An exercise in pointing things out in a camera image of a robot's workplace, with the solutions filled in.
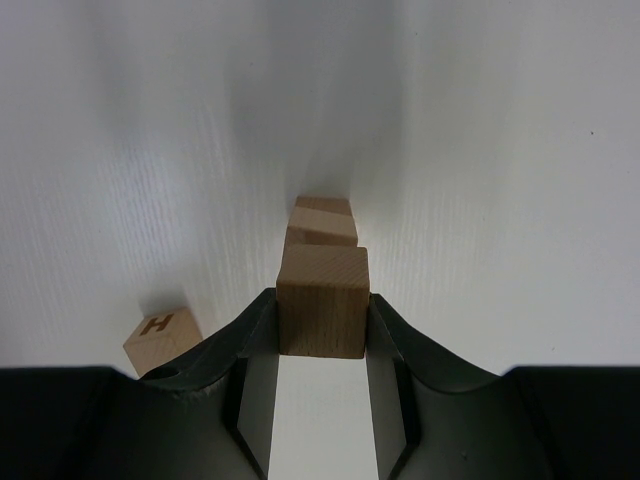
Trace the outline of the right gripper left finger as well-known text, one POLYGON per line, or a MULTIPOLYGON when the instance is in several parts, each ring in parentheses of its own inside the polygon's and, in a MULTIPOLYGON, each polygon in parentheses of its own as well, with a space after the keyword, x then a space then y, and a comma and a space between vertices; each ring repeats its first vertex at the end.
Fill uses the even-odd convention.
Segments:
POLYGON ((172 400, 145 479, 265 479, 279 370, 276 294, 142 381, 172 400))

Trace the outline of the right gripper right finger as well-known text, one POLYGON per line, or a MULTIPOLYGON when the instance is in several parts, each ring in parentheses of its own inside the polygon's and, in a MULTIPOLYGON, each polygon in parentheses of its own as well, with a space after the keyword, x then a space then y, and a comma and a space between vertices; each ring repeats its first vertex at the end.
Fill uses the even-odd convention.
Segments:
POLYGON ((542 479, 518 389, 369 300, 367 379, 381 479, 542 479))

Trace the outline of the wooden cube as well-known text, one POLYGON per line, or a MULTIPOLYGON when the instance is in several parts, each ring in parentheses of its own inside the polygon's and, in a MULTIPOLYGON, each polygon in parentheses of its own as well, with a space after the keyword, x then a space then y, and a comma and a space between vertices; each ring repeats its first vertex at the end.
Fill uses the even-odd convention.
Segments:
POLYGON ((369 296, 366 248, 288 247, 276 281, 280 353, 363 358, 369 296))
POLYGON ((298 196, 286 229, 294 244, 356 247, 358 234, 350 202, 344 198, 298 196))

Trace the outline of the wooden cube lettered H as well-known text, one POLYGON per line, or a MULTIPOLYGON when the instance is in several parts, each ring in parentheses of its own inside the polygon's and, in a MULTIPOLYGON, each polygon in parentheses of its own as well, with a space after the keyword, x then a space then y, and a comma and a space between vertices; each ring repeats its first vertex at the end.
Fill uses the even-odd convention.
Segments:
POLYGON ((187 307, 150 315, 131 333, 123 348, 139 377, 144 376, 203 340, 187 307))

